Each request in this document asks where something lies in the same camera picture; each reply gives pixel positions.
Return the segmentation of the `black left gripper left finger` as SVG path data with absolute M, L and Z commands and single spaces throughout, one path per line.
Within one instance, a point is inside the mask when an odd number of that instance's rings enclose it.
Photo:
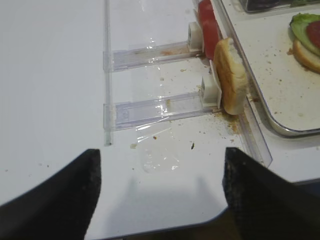
M 101 153 L 87 149 L 52 177 L 1 205 L 2 240 L 83 240 L 102 185 Z

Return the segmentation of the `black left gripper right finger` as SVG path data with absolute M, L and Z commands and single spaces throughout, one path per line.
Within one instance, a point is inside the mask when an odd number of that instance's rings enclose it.
M 236 147 L 225 150 L 225 199 L 244 240 L 318 240 L 320 180 L 289 182 Z

